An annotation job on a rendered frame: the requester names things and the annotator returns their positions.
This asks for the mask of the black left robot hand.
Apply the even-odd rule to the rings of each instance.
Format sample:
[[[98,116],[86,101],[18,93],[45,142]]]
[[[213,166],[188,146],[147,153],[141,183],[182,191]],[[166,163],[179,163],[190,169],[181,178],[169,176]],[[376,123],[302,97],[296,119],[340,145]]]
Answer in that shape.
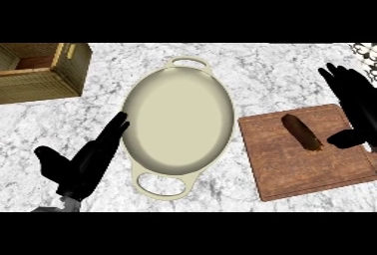
[[[68,159],[49,146],[34,153],[42,164],[42,175],[58,183],[57,193],[82,202],[94,193],[113,161],[123,133],[130,126],[128,114],[119,112],[98,138],[91,140]]]

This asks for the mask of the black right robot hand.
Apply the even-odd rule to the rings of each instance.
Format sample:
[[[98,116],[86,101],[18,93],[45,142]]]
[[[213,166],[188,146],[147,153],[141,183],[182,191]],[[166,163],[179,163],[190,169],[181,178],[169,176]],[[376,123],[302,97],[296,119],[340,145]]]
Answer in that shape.
[[[377,148],[377,88],[354,69],[343,66],[329,63],[326,69],[318,69],[318,73],[352,124],[352,129],[336,133],[327,142],[342,149],[366,142]]]

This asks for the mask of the brown wooden cutting board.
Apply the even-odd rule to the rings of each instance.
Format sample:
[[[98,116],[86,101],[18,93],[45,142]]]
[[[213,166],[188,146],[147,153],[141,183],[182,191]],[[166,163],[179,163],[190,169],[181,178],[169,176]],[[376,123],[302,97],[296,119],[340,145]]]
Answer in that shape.
[[[303,148],[286,129],[283,112],[238,119],[259,197],[271,201],[377,180],[377,152],[326,143]]]

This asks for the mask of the cream oval pot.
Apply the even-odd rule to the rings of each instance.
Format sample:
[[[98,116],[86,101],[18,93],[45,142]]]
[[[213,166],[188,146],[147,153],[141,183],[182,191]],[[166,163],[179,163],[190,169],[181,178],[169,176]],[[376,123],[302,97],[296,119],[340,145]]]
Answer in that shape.
[[[210,66],[166,66],[136,83],[123,111],[130,127],[123,143],[132,159],[132,177],[150,173],[179,179],[185,190],[160,195],[138,188],[157,200],[187,196],[201,172],[218,160],[234,131],[234,106]]]

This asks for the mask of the black and white patterned object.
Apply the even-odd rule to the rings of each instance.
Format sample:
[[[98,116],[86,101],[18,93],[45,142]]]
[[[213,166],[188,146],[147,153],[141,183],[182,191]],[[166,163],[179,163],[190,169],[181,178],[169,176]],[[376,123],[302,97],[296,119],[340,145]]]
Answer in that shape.
[[[351,50],[361,62],[367,78],[377,86],[377,43],[352,43]]]

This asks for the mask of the open wooden drawer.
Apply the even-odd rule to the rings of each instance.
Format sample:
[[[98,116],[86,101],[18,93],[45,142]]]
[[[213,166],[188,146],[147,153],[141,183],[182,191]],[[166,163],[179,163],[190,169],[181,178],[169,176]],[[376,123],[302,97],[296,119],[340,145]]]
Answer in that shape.
[[[0,105],[79,97],[92,54],[88,43],[0,43]]]

